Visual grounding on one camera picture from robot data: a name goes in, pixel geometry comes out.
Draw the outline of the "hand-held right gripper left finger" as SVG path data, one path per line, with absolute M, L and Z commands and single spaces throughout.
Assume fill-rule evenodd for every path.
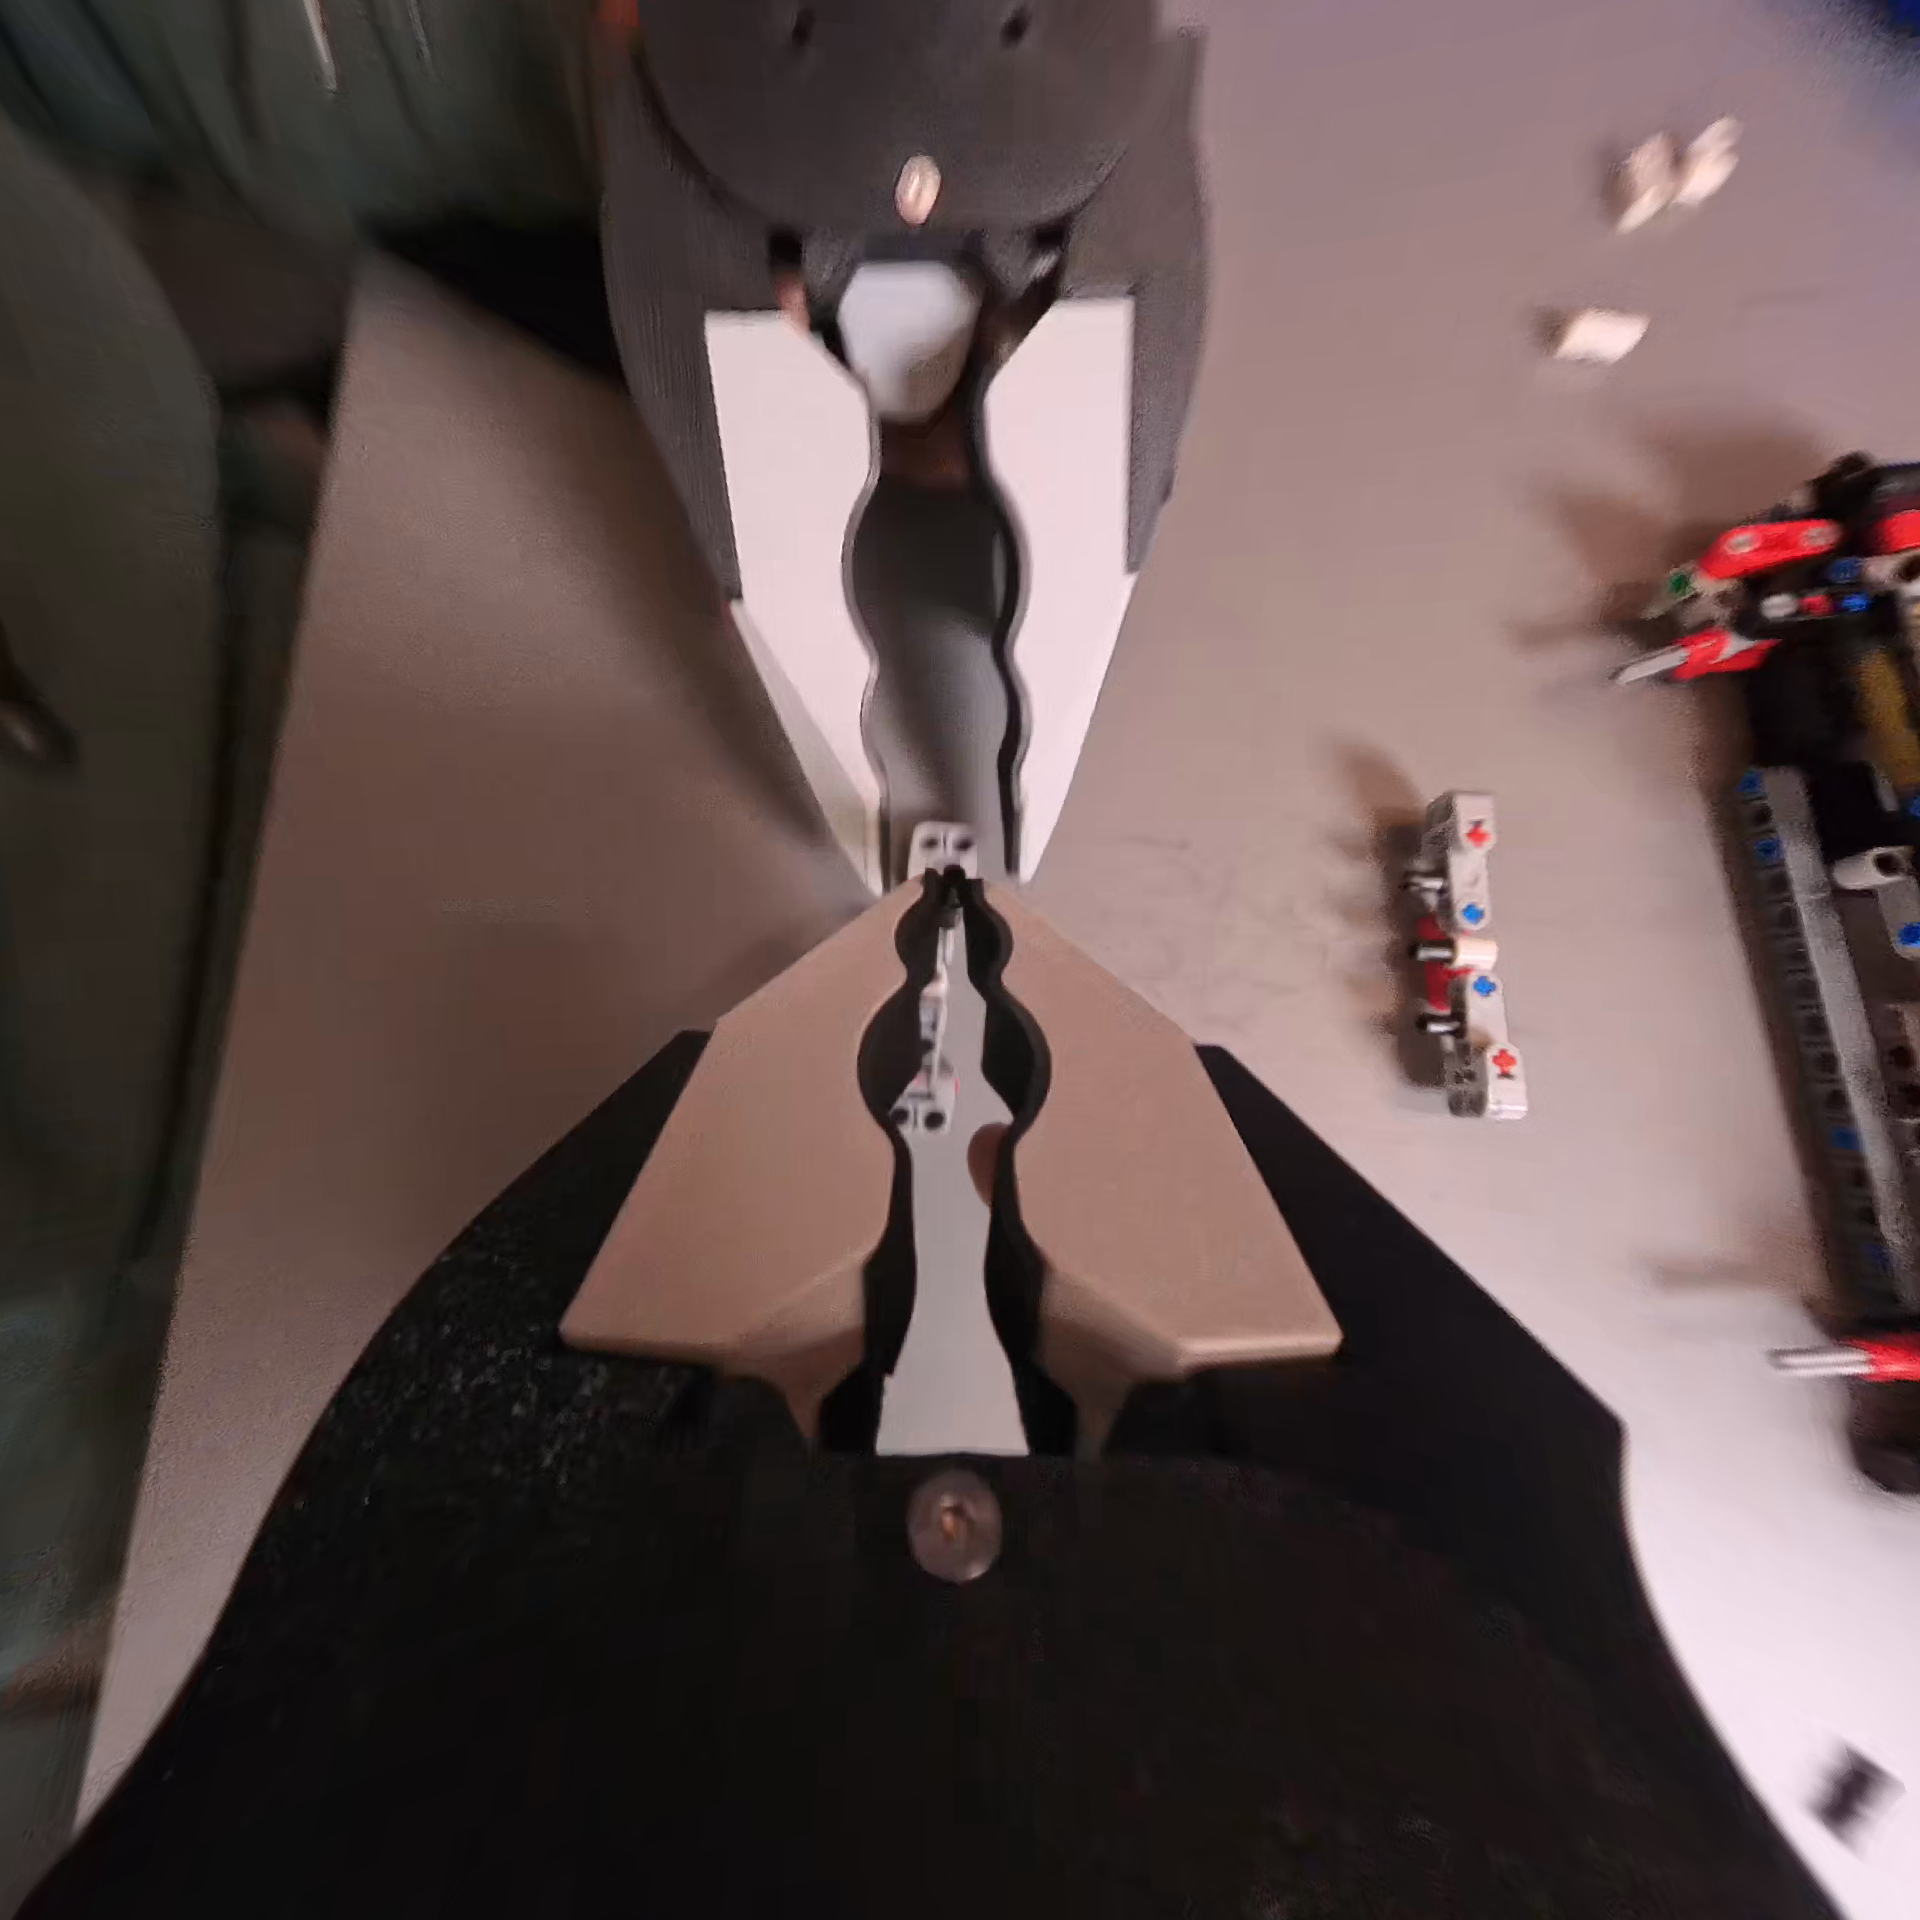
M 802 1437 L 872 1448 L 917 1300 L 921 994 L 949 877 L 882 895 L 721 1015 L 560 1318 L 575 1354 L 770 1384 Z

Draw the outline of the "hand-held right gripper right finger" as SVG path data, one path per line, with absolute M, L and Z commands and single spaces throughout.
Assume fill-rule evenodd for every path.
M 1012 887 L 960 901 L 1008 1116 L 989 1307 L 1032 1448 L 1104 1451 L 1143 1389 L 1329 1360 L 1336 1317 L 1197 1044 Z

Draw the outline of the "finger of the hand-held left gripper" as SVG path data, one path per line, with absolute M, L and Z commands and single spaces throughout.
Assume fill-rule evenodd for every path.
M 982 452 L 1015 542 L 1006 866 L 1032 879 L 1057 827 L 1135 587 L 1135 303 L 1055 301 L 982 398 Z
M 703 347 L 735 551 L 729 610 L 831 842 L 880 895 L 877 663 L 850 584 L 877 479 L 872 408 L 844 360 L 777 311 L 714 311 Z

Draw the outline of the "grey lego beam assembly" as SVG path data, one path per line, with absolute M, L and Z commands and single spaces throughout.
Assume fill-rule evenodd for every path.
M 975 829 L 962 822 L 921 822 L 909 842 L 908 874 L 949 876 L 960 871 L 975 877 Z M 932 974 L 918 996 L 918 1071 L 893 1104 L 893 1123 L 902 1136 L 932 1138 L 949 1131 L 956 1109 L 958 1077 L 949 1058 L 949 1012 L 956 957 L 965 946 L 962 904 L 949 895 L 938 923 Z
M 1407 957 L 1418 974 L 1415 1023 L 1437 1044 L 1448 1112 L 1464 1120 L 1519 1120 L 1529 1110 L 1500 978 L 1495 847 L 1495 799 L 1456 789 L 1429 804 L 1401 877 L 1413 904 Z

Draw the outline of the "lego car model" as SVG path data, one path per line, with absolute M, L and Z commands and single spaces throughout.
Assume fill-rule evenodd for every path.
M 1914 1500 L 1918 467 L 1839 455 L 1720 527 L 1634 621 L 1617 686 L 1736 680 L 1722 842 L 1826 1259 L 1815 1346 L 1855 1469 Z

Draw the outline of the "small black lego piece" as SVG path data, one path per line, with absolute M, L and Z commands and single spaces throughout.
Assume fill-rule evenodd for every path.
M 1901 1795 L 1903 1782 L 1895 1773 L 1841 1743 L 1817 1779 L 1810 1815 L 1826 1836 L 1857 1851 Z

